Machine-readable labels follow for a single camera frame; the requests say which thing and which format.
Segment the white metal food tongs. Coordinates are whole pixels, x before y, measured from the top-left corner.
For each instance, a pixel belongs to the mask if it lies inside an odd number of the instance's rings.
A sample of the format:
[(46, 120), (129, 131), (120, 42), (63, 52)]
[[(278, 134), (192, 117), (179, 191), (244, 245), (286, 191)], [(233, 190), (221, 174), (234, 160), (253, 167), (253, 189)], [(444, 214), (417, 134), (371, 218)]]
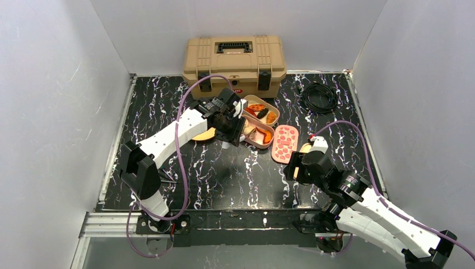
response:
[(241, 134), (238, 137), (227, 138), (226, 141), (222, 142), (221, 146), (223, 149), (228, 149), (230, 146), (236, 146), (245, 139), (253, 140), (257, 136), (257, 132), (257, 127), (255, 124), (246, 122), (243, 126)]

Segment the white steamed bao bun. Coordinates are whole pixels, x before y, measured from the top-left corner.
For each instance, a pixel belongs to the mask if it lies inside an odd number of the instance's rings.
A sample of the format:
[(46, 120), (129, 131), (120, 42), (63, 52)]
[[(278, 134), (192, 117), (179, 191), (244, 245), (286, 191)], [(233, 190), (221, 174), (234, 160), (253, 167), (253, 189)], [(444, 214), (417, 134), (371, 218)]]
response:
[(257, 132), (257, 128), (256, 126), (252, 126), (250, 124), (247, 124), (244, 129), (243, 129), (243, 135), (245, 136), (245, 138), (247, 139), (252, 139), (255, 137), (256, 135), (256, 132)]

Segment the beige lunch box lid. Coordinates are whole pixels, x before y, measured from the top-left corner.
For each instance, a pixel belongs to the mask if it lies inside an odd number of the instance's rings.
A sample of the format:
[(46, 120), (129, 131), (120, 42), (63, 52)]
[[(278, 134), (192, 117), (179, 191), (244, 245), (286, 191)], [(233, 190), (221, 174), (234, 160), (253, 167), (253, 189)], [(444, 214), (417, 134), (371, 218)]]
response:
[[(299, 151), (299, 152), (301, 152), (301, 153), (308, 153), (311, 148), (312, 148), (312, 145), (311, 145), (310, 143), (305, 143), (305, 144), (300, 148), (300, 151)], [(298, 173), (299, 173), (299, 167), (296, 167), (296, 168), (295, 168), (295, 171), (294, 171), (294, 180), (297, 179)]]

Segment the dark brown sea cucumber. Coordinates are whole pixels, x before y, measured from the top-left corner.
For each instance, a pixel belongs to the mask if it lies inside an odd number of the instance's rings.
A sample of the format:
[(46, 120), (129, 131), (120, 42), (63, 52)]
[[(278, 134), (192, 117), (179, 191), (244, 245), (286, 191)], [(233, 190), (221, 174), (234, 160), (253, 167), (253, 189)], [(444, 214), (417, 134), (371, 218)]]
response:
[(268, 113), (269, 113), (269, 109), (268, 109), (268, 108), (264, 108), (264, 109), (262, 109), (261, 111), (259, 111), (259, 113), (256, 115), (256, 117), (257, 117), (258, 119), (262, 119), (262, 118), (266, 117)]

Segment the orange chicken wing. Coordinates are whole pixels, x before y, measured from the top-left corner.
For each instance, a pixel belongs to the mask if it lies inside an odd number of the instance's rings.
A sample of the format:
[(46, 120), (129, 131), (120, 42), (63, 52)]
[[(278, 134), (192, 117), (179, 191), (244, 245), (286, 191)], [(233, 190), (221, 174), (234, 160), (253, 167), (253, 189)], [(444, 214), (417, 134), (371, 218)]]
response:
[(268, 146), (271, 144), (274, 138), (274, 131), (272, 129), (261, 129), (257, 127), (257, 133), (262, 138), (257, 138), (257, 144), (262, 146)]

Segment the pink lunch box lid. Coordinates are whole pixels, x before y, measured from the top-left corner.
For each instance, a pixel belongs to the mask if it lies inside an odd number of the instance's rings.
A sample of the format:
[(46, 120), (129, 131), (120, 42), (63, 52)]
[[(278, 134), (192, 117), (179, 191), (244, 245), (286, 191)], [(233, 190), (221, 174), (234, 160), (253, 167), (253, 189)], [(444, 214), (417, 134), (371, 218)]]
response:
[(279, 125), (274, 130), (271, 146), (271, 158), (281, 164), (288, 164), (291, 155), (297, 150), (299, 139), (298, 130), (289, 125)]

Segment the fried chicken piece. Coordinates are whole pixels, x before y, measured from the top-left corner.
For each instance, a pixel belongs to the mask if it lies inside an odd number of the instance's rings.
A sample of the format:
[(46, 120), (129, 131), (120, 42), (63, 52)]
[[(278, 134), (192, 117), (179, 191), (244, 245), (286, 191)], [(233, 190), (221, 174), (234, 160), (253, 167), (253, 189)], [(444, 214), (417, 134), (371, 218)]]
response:
[(277, 118), (277, 114), (274, 112), (269, 112), (266, 117), (266, 123), (271, 124), (273, 123)]

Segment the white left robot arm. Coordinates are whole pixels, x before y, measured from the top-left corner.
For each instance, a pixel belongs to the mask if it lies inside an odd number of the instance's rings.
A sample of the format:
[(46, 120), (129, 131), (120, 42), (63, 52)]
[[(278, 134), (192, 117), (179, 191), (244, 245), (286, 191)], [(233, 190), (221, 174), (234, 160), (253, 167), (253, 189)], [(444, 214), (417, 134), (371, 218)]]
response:
[(182, 178), (187, 176), (180, 148), (195, 136), (215, 129), (215, 137), (229, 145), (238, 146), (243, 138), (247, 102), (232, 90), (224, 88), (217, 97), (200, 98), (179, 114), (171, 124), (139, 143), (128, 141), (120, 148), (118, 170), (121, 180), (137, 199), (142, 211), (155, 221), (171, 221), (169, 208), (160, 193), (159, 169), (177, 154)]

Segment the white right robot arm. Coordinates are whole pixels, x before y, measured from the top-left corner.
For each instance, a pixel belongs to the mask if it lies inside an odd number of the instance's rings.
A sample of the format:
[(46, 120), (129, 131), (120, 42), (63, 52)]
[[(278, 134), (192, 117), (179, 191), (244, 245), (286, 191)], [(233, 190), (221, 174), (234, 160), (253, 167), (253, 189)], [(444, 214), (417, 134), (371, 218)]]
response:
[(338, 169), (321, 151), (293, 152), (284, 169), (287, 180), (313, 184), (329, 203), (308, 228), (346, 231), (381, 248), (406, 268), (443, 268), (457, 237), (448, 230), (428, 231), (412, 216), (378, 196), (371, 182)]

